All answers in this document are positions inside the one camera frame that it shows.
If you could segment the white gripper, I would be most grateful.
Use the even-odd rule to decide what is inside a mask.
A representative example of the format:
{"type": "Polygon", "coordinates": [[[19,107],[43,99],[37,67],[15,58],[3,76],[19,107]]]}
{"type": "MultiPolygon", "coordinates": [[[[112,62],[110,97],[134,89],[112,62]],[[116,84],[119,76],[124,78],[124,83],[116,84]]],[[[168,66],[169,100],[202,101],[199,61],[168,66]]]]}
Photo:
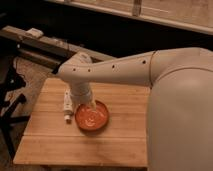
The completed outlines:
{"type": "Polygon", "coordinates": [[[92,110],[96,110],[96,102],[92,101],[92,91],[89,83],[71,83],[70,97],[74,104],[89,103],[92,110]]]}

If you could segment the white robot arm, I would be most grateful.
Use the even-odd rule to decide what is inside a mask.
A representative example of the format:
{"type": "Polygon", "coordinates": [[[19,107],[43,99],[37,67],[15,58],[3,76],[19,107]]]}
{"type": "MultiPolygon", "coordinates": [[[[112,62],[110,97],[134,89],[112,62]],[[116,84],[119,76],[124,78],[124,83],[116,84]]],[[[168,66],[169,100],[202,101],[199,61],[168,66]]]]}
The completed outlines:
{"type": "Polygon", "coordinates": [[[78,52],[55,70],[75,104],[91,82],[147,86],[149,171],[213,171],[213,51],[155,50],[98,63],[78,52]]]}

